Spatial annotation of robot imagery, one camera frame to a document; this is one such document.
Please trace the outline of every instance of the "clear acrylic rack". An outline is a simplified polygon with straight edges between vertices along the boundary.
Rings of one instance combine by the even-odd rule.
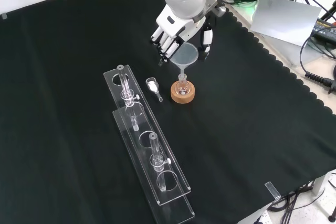
[[[191,188],[130,67],[104,73],[117,105],[113,112],[156,223],[179,224],[195,216]]]

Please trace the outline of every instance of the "round wooden base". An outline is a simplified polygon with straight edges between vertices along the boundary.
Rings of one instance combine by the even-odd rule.
[[[186,104],[186,103],[191,102],[195,97],[195,87],[194,87],[194,85],[191,82],[188,81],[188,83],[190,85],[190,92],[188,94],[181,95],[181,94],[176,93],[176,91],[175,91],[175,87],[176,87],[177,83],[178,83],[178,81],[175,82],[172,85],[172,87],[170,88],[170,95],[172,96],[172,99],[175,102],[180,103],[180,104]]]

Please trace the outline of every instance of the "table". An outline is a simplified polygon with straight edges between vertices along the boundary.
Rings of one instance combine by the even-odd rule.
[[[266,182],[284,195],[335,167],[336,117],[230,13],[212,55],[186,70],[194,101],[172,102],[178,70],[159,68],[149,43],[164,4],[50,0],[0,22],[1,222],[153,223],[103,77],[119,64],[191,186],[190,223],[236,223],[273,201]]]

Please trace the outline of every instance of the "robotic hand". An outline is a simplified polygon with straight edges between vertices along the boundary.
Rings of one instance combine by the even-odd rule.
[[[159,27],[151,37],[161,55],[160,65],[177,51],[180,45],[191,39],[200,29],[203,58],[209,54],[212,28],[205,15],[212,11],[221,17],[226,12],[217,0],[165,0],[166,6],[156,19]]]

